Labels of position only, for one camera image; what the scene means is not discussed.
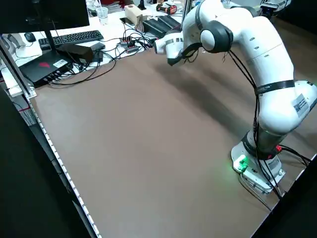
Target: white cable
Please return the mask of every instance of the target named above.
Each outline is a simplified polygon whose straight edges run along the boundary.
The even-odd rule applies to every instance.
[[[251,192],[250,190],[248,190],[242,183],[241,183],[241,185],[242,185],[250,194],[252,194],[255,198],[257,198],[270,212],[272,212],[272,209],[269,207],[269,205],[260,197],[260,195],[258,195],[257,192],[255,192],[255,191],[251,188],[250,185],[248,185],[249,182],[247,182],[247,181],[243,178],[242,174],[240,174],[240,178],[241,178],[241,179],[239,179],[239,182],[241,183],[241,181],[242,181],[252,192]]]

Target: wire bundle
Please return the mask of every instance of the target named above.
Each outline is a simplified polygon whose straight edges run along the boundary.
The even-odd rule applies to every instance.
[[[123,39],[126,39],[127,37],[129,37],[131,40],[135,41],[135,43],[138,43],[140,45],[139,47],[139,50],[134,52],[133,54],[130,54],[130,55],[127,55],[125,57],[129,57],[129,56],[133,56],[135,55],[136,53],[138,53],[140,50],[144,49],[144,50],[148,50],[150,48],[152,48],[152,42],[153,42],[153,39],[149,38],[150,36],[147,36],[135,29],[133,29],[131,26],[129,25],[126,25],[125,23],[123,24],[124,25],[124,32],[123,32]],[[133,30],[133,33],[131,33],[129,36],[127,36],[127,31],[129,30]],[[109,41],[112,41],[112,40],[119,40],[121,38],[113,38],[113,39],[110,39],[110,40],[107,40],[107,41],[101,41],[101,42],[109,42]],[[96,53],[99,53],[99,52],[102,52],[104,57],[107,57],[110,59],[109,63],[113,63],[112,67],[110,69],[108,69],[107,71],[99,74],[99,75],[96,75],[94,76],[94,74],[97,72],[98,68],[100,67],[100,64],[101,64],[101,61],[98,61],[97,62],[97,66],[95,67],[95,69],[93,70],[93,72],[87,76],[86,78],[82,79],[82,80],[79,80],[79,81],[76,81],[76,82],[73,82],[73,83],[61,83],[59,82],[63,77],[68,77],[68,76],[72,76],[72,75],[77,75],[79,73],[82,73],[84,71],[87,70],[87,68],[89,67],[88,64],[86,65],[82,65],[82,64],[75,64],[75,66],[78,68],[78,73],[75,73],[74,71],[70,71],[68,73],[64,73],[64,74],[61,74],[61,75],[52,75],[52,78],[55,79],[54,81],[50,82],[50,85],[55,85],[55,86],[70,86],[70,85],[76,85],[76,84],[80,84],[80,83],[83,83],[83,82],[86,82],[86,81],[90,81],[90,80],[93,80],[95,78],[98,78],[108,72],[110,72],[111,70],[113,70],[113,68],[116,66],[116,62],[117,60],[121,59],[122,58],[122,55],[124,53],[127,52],[127,50],[124,50],[122,52],[119,51],[119,48],[120,47],[120,43],[116,44],[116,46],[111,49],[111,50],[107,50],[107,51],[96,51]],[[112,57],[109,52],[110,51],[113,51],[114,50],[114,54],[115,56]]]
[[[236,66],[240,69],[240,71],[243,73],[243,75],[246,77],[246,79],[249,81],[249,83],[252,85],[254,91],[256,91],[257,86],[255,84],[254,79],[252,78],[251,74],[249,73],[249,71],[247,70],[247,68],[244,66],[244,64],[241,62],[241,60],[237,57],[237,55],[232,52],[231,50],[229,51],[229,55],[232,58],[233,62],[236,64]],[[255,108],[255,113],[254,113],[254,120],[253,120],[253,138],[254,138],[254,142],[256,145],[256,158],[257,158],[257,162],[259,165],[259,168],[261,169],[261,172],[263,174],[263,176],[266,178],[267,182],[270,184],[270,186],[273,188],[274,193],[276,194],[276,196],[281,199],[281,194],[279,193],[279,187],[278,184],[270,170],[270,168],[268,167],[267,163],[265,160],[263,160],[263,163],[265,164],[267,170],[270,173],[270,176],[272,177],[276,187],[271,183],[269,177],[267,176],[266,172],[263,169],[263,165],[260,162],[260,159],[258,158],[258,152],[259,152],[259,148],[258,148],[258,144],[259,144],[259,121],[258,121],[258,115],[260,112],[260,100],[259,100],[259,96],[256,94],[256,108]]]
[[[243,65],[243,63],[241,62],[241,60],[236,56],[235,53],[233,53],[231,50],[228,52],[228,54],[230,55],[230,57],[232,58],[233,62],[236,64],[236,66],[240,69],[240,71],[243,73],[243,75],[246,77],[246,79],[249,81],[249,83],[252,85],[253,89],[256,90],[256,84],[255,84],[255,81],[254,79],[252,78],[251,74],[248,72],[248,70],[246,69],[246,67]],[[258,158],[258,144],[259,144],[259,122],[258,122],[258,115],[259,115],[259,112],[260,112],[260,101],[259,101],[259,96],[256,94],[256,108],[255,108],[255,114],[254,114],[254,121],[253,121],[253,137],[254,137],[254,141],[255,141],[255,144],[256,144],[256,158],[257,158],[257,162],[259,164],[259,167],[264,175],[264,177],[267,179],[268,183],[271,185],[271,187],[273,188],[273,191],[274,193],[276,194],[276,196],[281,199],[281,193],[280,193],[280,190],[279,190],[279,187],[278,187],[278,184],[277,182],[275,181],[275,178],[274,176],[272,175],[272,172],[270,170],[270,168],[268,167],[267,163],[265,160],[263,160],[267,170],[269,171],[270,173],[270,176],[272,177],[275,185],[273,186],[273,184],[271,183],[270,179],[267,177],[266,173],[264,172],[263,170],[263,167],[262,167],[262,164],[260,163],[260,160]],[[288,151],[298,157],[300,157],[303,161],[303,164],[305,166],[308,166],[308,163],[311,162],[310,159],[308,159],[307,157],[299,154],[297,151],[295,151],[294,149],[288,147],[288,146],[285,146],[285,145],[279,145],[281,147],[281,151]],[[247,182],[244,180],[242,174],[240,174],[240,183],[241,181],[254,193],[253,195],[266,207],[268,208],[268,210],[271,211],[270,207],[266,204],[266,202],[247,184]]]

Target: black strap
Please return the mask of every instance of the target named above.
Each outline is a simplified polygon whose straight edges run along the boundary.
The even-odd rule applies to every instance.
[[[270,91],[274,91],[277,89],[282,89],[282,88],[293,88],[295,87],[295,83],[294,80],[285,80],[285,81],[279,81],[279,82],[275,82],[275,83],[269,83],[269,84],[265,84],[262,85],[260,87],[258,87],[255,90],[255,94],[263,94],[263,93],[267,93]]]

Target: keyboard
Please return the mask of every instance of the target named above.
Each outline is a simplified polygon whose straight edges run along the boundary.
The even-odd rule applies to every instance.
[[[79,44],[89,41],[98,41],[102,40],[104,37],[99,31],[86,31],[86,32],[79,32],[73,33],[69,35],[64,35],[60,37],[53,37],[53,41],[56,47],[61,46],[64,43],[69,44]],[[49,50],[50,44],[47,38],[39,39],[41,50]]]

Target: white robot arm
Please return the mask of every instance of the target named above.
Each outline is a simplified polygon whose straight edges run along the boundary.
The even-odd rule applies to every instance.
[[[294,66],[270,21],[255,16],[247,7],[225,9],[220,0],[205,0],[185,17],[182,32],[169,32],[155,42],[157,54],[166,54],[174,65],[193,55],[200,47],[210,53],[228,52],[238,45],[256,83],[260,99],[258,158],[266,161],[278,183],[285,171],[276,155],[276,146],[293,131],[317,102],[317,87],[307,81],[294,81]],[[233,147],[233,168],[263,192],[272,187],[260,170],[253,128]],[[245,169],[242,163],[248,160]],[[268,168],[262,165],[266,177]]]

